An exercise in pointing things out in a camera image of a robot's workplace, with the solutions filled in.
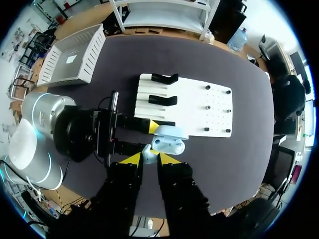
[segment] light blue plastic part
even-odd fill
[[[152,140],[152,149],[167,154],[179,155],[185,150],[185,144],[182,140],[187,140],[188,135],[175,126],[161,125],[154,133]]]

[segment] black chair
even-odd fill
[[[285,192],[295,165],[295,152],[279,146],[277,140],[278,138],[273,143],[268,167],[263,179],[263,183],[269,184],[275,189],[268,198],[270,201],[274,201],[278,195]]]

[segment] black handle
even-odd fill
[[[246,5],[244,5],[243,3],[242,3],[242,5],[244,6],[244,10],[243,10],[243,12],[245,12],[245,11],[247,10],[247,6],[246,6]]]
[[[170,98],[160,97],[160,96],[149,96],[149,103],[160,105],[160,106],[174,106],[177,104],[177,96],[172,96]]]
[[[178,81],[178,74],[171,75],[170,77],[162,76],[160,74],[152,74],[151,80],[165,85],[171,85]]]

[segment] light blue object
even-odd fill
[[[170,125],[159,126],[154,133],[152,149],[167,154],[180,155],[185,150],[182,140],[187,140],[188,135],[181,129]]]
[[[151,152],[151,145],[145,145],[144,149],[142,150],[143,161],[144,164],[152,164],[157,161],[157,155]]]
[[[1,175],[1,178],[2,178],[2,181],[4,183],[4,174],[2,173],[2,170],[0,169],[0,175]]]
[[[241,51],[241,49],[244,47],[245,43],[247,42],[247,34],[246,34],[246,28],[238,29],[236,33],[232,36],[232,38],[229,40],[227,45],[230,47],[230,49],[234,51]]]

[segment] desk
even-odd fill
[[[174,74],[230,87],[233,91],[233,133],[230,138],[191,136],[175,158],[187,161],[194,179],[210,200],[210,211],[232,207],[253,196],[264,177],[273,140],[273,102],[266,74],[249,61],[202,42],[164,36],[118,36],[106,39],[89,85],[49,88],[72,97],[78,105],[95,108],[112,90],[120,92],[118,110],[134,115],[141,73]],[[117,130],[119,140],[148,143],[152,135]],[[48,140],[54,160],[65,165]],[[114,161],[125,157],[114,155]],[[72,162],[64,186],[91,198],[106,171],[93,155]],[[157,166],[145,165],[136,215],[164,218]]]

